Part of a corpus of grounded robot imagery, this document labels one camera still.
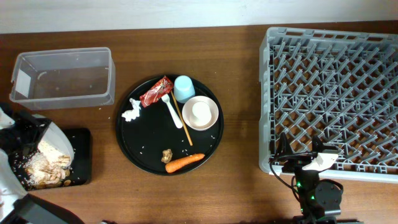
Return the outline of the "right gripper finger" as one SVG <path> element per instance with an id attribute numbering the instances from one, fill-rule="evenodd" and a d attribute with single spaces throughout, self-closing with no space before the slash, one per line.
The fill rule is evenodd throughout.
<path id="1" fill-rule="evenodd" d="M 324 145 L 318 136 L 312 137 L 312 152 L 331 152 L 332 146 Z"/>
<path id="2" fill-rule="evenodd" d="M 276 155 L 277 156 L 289 156 L 292 155 L 294 152 L 290 146 L 290 143 L 287 139 L 287 136 L 285 133 L 280 134 L 279 138 L 279 144 L 276 150 Z"/>

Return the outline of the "grey plate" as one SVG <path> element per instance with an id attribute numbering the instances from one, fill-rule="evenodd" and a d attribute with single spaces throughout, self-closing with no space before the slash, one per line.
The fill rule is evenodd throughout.
<path id="1" fill-rule="evenodd" d="M 39 137 L 37 150 L 50 164 L 69 166 L 74 159 L 74 152 L 64 132 L 51 120 L 49 125 L 41 124 L 40 127 L 45 130 Z"/>

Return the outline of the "rice and nuts pile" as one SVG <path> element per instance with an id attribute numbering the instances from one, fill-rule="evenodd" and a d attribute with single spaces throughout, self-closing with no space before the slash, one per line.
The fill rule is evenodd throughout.
<path id="1" fill-rule="evenodd" d="M 29 157 L 24 165 L 28 175 L 27 185 L 34 189 L 47 189 L 68 185 L 70 175 L 70 156 L 60 152 L 56 147 L 42 140 L 37 151 Z"/>

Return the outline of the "orange carrot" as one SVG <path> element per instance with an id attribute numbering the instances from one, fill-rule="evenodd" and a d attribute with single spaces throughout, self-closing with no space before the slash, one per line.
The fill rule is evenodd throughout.
<path id="1" fill-rule="evenodd" d="M 171 161 L 165 165 L 165 170 L 167 173 L 173 173 L 191 163 L 202 160 L 205 157 L 204 154 L 193 154 L 181 159 Z"/>

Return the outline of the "brown food scrap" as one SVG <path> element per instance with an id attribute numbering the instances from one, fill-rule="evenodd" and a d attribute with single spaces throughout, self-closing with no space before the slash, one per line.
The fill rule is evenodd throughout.
<path id="1" fill-rule="evenodd" d="M 171 149 L 166 149 L 162 151 L 162 158 L 161 161 L 165 164 L 168 164 L 172 160 L 172 150 Z"/>

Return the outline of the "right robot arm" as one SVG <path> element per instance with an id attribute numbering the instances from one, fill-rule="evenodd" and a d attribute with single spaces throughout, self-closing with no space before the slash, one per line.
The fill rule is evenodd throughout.
<path id="1" fill-rule="evenodd" d="M 301 214 L 293 217 L 294 223 L 338 222 L 336 217 L 341 214 L 343 185 L 334 180 L 320 178 L 320 173 L 329 169 L 337 158 L 337 147 L 325 145 L 318 136 L 312 137 L 311 151 L 294 152 L 286 134 L 280 135 L 275 156 L 269 161 L 269 166 L 271 172 L 276 174 L 272 165 L 274 162 L 282 162 L 282 172 L 294 175 L 289 184 L 276 176 L 292 190 L 300 204 Z"/>

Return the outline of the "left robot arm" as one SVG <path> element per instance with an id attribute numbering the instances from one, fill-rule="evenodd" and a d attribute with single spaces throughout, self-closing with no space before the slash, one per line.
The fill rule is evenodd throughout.
<path id="1" fill-rule="evenodd" d="M 51 119 L 26 111 L 13 113 L 8 104 L 1 103 L 1 195 L 9 210 L 1 223 L 19 218 L 30 223 L 83 222 L 66 208 L 29 194 L 13 173 L 9 158 L 20 153 L 27 157 L 38 150 L 42 140 L 74 159 L 70 140 Z"/>

